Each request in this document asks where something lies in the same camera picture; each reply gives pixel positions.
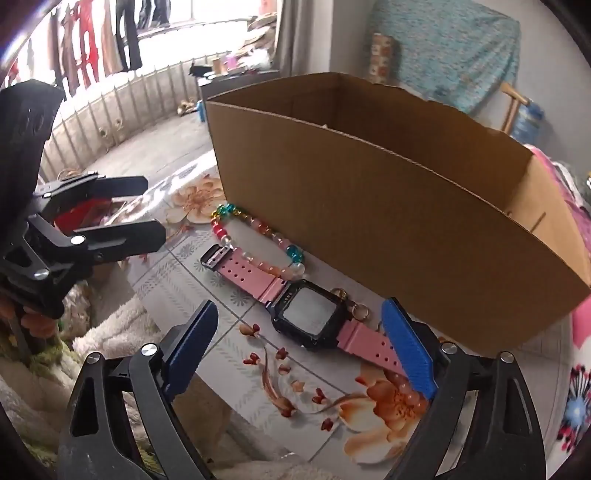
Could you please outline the left hand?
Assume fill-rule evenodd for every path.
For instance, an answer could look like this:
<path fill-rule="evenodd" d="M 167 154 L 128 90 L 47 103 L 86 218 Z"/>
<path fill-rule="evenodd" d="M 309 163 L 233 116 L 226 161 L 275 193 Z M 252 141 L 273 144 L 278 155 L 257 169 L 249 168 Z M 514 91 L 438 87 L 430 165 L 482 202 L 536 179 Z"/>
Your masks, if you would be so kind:
<path fill-rule="evenodd" d="M 57 333 L 57 321 L 45 317 L 38 312 L 25 308 L 25 313 L 21 317 L 21 326 L 28 329 L 29 333 L 36 338 L 48 339 Z M 1 319 L 11 320 L 15 317 L 15 307 L 13 302 L 6 296 L 0 298 Z"/>

